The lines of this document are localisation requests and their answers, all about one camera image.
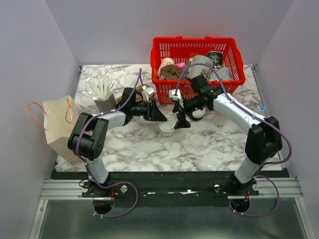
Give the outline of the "single white paper cup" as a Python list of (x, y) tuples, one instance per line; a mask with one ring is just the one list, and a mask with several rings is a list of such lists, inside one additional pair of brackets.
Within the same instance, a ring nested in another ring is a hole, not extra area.
[(159, 122), (159, 131), (164, 137), (171, 137), (174, 134), (175, 122), (161, 121)]

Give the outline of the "stack of white lids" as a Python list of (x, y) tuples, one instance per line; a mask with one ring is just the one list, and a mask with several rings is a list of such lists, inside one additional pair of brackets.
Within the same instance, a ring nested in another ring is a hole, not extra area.
[(203, 119), (203, 117), (205, 116), (205, 113), (206, 113), (206, 109), (203, 108), (203, 109), (198, 109), (189, 113), (188, 116), (192, 121), (199, 121)]

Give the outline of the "brown cardboard cup carrier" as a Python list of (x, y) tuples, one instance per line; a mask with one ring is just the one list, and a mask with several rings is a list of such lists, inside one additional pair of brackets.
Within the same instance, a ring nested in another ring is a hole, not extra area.
[(146, 85), (147, 87), (151, 87), (149, 84), (141, 84), (136, 87), (136, 103), (144, 103), (142, 96), (142, 86)]

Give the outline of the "stack of white paper cups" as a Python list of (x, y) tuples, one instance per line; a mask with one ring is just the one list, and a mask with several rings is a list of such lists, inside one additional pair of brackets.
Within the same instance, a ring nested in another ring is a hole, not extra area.
[(224, 127), (229, 119), (233, 120), (238, 113), (236, 106), (232, 103), (232, 98), (228, 94), (222, 94), (213, 102), (215, 110), (215, 125)]

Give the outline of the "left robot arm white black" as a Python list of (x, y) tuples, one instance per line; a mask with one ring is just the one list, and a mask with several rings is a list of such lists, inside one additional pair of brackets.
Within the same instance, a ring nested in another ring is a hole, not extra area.
[(136, 94), (134, 88), (124, 88), (116, 109), (95, 116), (81, 113), (68, 139), (68, 149), (83, 161), (89, 180), (94, 183), (93, 190), (100, 197), (107, 196), (111, 189), (110, 174), (101, 157), (107, 131), (127, 125), (133, 116), (142, 116), (149, 121), (167, 121), (154, 100), (137, 102)]

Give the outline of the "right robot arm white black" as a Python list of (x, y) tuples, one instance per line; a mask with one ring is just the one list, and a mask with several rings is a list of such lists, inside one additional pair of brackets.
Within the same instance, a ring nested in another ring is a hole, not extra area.
[(264, 163), (282, 149), (279, 122), (275, 117), (262, 119), (261, 115), (223, 92), (221, 86), (214, 88), (209, 85), (202, 75), (191, 79), (190, 85), (196, 94), (190, 100), (182, 97), (180, 90), (169, 91), (169, 99), (175, 103), (173, 112), (177, 117), (174, 128), (189, 128), (190, 123), (186, 117), (191, 117), (194, 111), (204, 108), (221, 113), (238, 125), (247, 134), (246, 157), (231, 176), (229, 189), (233, 194), (241, 195)]

